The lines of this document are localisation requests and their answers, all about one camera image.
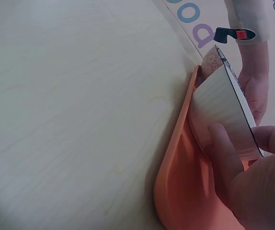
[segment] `wooden table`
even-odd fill
[[[153,183],[200,59],[158,4],[0,0],[0,230],[162,228]]]

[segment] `orange silicone mat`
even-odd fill
[[[154,186],[154,201],[168,230],[243,230],[215,194],[211,163],[191,132],[187,112],[200,74],[196,66]]]

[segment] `black clip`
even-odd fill
[[[218,27],[215,31],[214,41],[227,43],[227,36],[230,35],[237,40],[251,40],[256,37],[256,33],[247,29],[228,29]]]

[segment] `red tag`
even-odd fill
[[[247,34],[246,34],[245,30],[238,30],[237,31],[237,38],[238,39],[246,39]]]

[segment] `wrist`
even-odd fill
[[[256,79],[268,78],[269,55],[267,42],[255,45],[239,45],[242,57],[242,71]]]

